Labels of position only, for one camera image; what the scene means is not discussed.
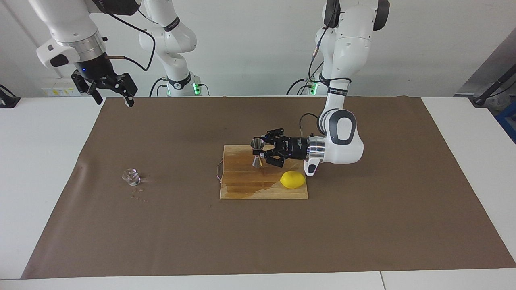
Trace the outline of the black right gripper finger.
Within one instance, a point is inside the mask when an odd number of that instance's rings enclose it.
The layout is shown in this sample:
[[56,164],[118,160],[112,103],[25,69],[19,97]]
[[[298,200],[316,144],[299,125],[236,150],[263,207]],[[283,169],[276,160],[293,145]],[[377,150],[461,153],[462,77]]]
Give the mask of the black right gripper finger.
[[138,88],[129,73],[125,72],[120,75],[108,75],[107,86],[109,90],[120,94],[123,97],[127,107],[134,106],[134,97]]
[[83,75],[81,75],[81,73],[79,73],[79,71],[74,71],[72,73],[72,81],[75,84],[79,93],[88,94],[91,97],[93,97],[96,104],[98,104],[98,105],[102,104],[103,98],[101,97],[101,94],[97,90],[98,83],[96,80],[87,79],[87,78],[83,77]]

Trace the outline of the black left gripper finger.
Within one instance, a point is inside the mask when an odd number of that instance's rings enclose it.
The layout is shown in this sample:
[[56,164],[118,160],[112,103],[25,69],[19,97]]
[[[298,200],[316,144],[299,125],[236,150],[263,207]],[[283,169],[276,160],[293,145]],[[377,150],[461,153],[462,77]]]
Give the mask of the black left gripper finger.
[[264,135],[264,142],[274,147],[287,147],[287,136],[284,135],[284,129],[267,131]]
[[265,160],[266,164],[282,168],[285,163],[285,158],[280,156],[276,150],[266,150],[259,153],[260,158]]

